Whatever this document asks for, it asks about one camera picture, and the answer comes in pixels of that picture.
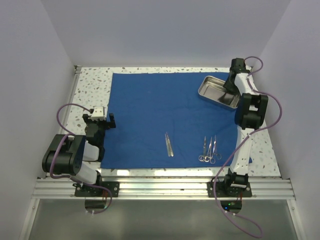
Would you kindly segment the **blue surgical cloth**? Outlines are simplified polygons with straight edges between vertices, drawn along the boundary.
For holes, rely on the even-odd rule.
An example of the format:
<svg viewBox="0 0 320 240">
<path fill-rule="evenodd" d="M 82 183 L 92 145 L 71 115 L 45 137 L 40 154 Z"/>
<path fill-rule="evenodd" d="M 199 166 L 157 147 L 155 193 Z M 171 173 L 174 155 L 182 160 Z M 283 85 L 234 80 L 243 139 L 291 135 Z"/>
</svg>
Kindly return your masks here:
<svg viewBox="0 0 320 240">
<path fill-rule="evenodd" d="M 235 113 L 203 100 L 198 89 L 207 76 L 192 73 L 138 73 L 112 76 L 108 112 L 116 128 L 106 132 L 104 169 L 162 169 L 229 166 L 236 148 Z M 173 157 L 167 153 L 169 136 Z M 215 164 L 199 161 L 216 136 Z"/>
</svg>

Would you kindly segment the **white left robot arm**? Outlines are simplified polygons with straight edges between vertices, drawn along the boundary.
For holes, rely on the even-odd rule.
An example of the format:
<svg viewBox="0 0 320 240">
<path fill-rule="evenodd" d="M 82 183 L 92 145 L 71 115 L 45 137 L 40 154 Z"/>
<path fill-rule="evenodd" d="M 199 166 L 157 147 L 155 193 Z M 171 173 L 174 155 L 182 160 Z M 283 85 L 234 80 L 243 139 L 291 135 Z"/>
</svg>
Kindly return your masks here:
<svg viewBox="0 0 320 240">
<path fill-rule="evenodd" d="M 113 113 L 109 114 L 109 120 L 92 119 L 88 114 L 82 118 L 86 123 L 85 134 L 55 135 L 42 159 L 42 170 L 53 179 L 69 178 L 87 184 L 87 192 L 96 197 L 104 190 L 101 174 L 85 162 L 103 160 L 106 131 L 114 129 L 116 121 Z"/>
</svg>

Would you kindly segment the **stainless steel instrument tray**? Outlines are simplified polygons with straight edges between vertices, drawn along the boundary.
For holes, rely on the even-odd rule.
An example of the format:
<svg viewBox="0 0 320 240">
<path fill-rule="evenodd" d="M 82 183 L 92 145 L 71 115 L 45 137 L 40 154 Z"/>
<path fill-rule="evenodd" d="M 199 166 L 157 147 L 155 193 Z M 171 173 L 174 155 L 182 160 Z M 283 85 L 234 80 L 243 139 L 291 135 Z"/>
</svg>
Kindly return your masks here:
<svg viewBox="0 0 320 240">
<path fill-rule="evenodd" d="M 206 76 L 198 89 L 198 95 L 201 99 L 210 102 L 218 107 L 229 111 L 235 111 L 241 99 L 240 92 L 237 90 L 232 93 L 224 88 L 225 81 Z"/>
</svg>

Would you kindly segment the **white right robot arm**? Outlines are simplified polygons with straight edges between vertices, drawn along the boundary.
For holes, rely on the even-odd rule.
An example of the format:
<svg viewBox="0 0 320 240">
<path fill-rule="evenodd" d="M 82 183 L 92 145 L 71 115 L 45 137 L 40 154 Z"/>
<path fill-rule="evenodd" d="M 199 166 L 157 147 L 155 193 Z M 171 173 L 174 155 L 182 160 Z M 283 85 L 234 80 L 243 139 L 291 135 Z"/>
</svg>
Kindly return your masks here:
<svg viewBox="0 0 320 240">
<path fill-rule="evenodd" d="M 221 187 L 228 197 L 238 197 L 249 188 L 249 162 L 254 138 L 252 132 L 262 126 L 269 101 L 268 96 L 254 91 L 247 81 L 249 73 L 245 60 L 234 58 L 223 85 L 225 92 L 238 100 L 234 116 L 237 151 L 232 155 L 232 162 Z"/>
</svg>

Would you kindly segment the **silver scalpel handle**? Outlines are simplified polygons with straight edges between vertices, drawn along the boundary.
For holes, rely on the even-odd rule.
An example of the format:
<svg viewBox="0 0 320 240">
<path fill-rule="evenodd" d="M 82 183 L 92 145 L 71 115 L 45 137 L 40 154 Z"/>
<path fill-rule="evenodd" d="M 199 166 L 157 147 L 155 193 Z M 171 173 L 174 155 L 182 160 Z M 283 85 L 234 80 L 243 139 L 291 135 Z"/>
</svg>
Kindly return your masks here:
<svg viewBox="0 0 320 240">
<path fill-rule="evenodd" d="M 167 139 L 168 139 L 168 147 L 169 147 L 170 156 L 173 157 L 174 156 L 174 152 L 173 152 L 173 148 L 172 148 L 171 141 L 170 141 L 170 138 L 169 138 L 168 134 L 167 134 Z"/>
<path fill-rule="evenodd" d="M 167 134 L 165 133 L 164 135 L 165 135 L 165 144 L 166 144 L 166 149 L 167 149 L 167 155 L 168 155 L 168 157 L 171 157 Z"/>
</svg>

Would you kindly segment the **silver surgical forceps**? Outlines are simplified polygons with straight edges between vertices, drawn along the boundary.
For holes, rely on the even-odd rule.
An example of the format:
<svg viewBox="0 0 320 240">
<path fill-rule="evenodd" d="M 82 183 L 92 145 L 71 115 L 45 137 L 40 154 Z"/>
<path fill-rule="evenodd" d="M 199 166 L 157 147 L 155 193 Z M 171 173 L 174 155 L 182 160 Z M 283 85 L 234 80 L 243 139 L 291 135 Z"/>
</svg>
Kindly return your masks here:
<svg viewBox="0 0 320 240">
<path fill-rule="evenodd" d="M 204 161 L 210 164 L 215 164 L 216 160 L 214 159 L 214 150 L 215 150 L 215 140 L 211 137 L 207 154 Z"/>
<path fill-rule="evenodd" d="M 217 152 L 217 136 L 214 136 L 213 141 L 213 151 L 212 151 L 212 158 L 216 160 L 220 160 L 222 158 L 221 154 Z"/>
</svg>

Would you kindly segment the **silver surgical scissors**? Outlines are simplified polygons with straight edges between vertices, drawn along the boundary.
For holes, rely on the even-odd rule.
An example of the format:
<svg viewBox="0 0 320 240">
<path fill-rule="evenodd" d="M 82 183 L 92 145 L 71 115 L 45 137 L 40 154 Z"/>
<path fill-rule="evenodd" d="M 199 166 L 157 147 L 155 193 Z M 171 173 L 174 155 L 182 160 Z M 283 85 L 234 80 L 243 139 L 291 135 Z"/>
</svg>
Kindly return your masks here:
<svg viewBox="0 0 320 240">
<path fill-rule="evenodd" d="M 207 138 L 206 138 L 206 136 L 204 137 L 204 141 L 203 141 L 203 151 L 202 151 L 202 155 L 200 155 L 199 157 L 198 157 L 198 160 L 200 161 L 200 162 L 206 162 L 206 163 L 208 163 L 209 161 L 210 161 L 210 159 L 209 159 L 209 157 L 207 156 L 207 154 L 206 154 L 206 151 L 207 150 Z"/>
</svg>

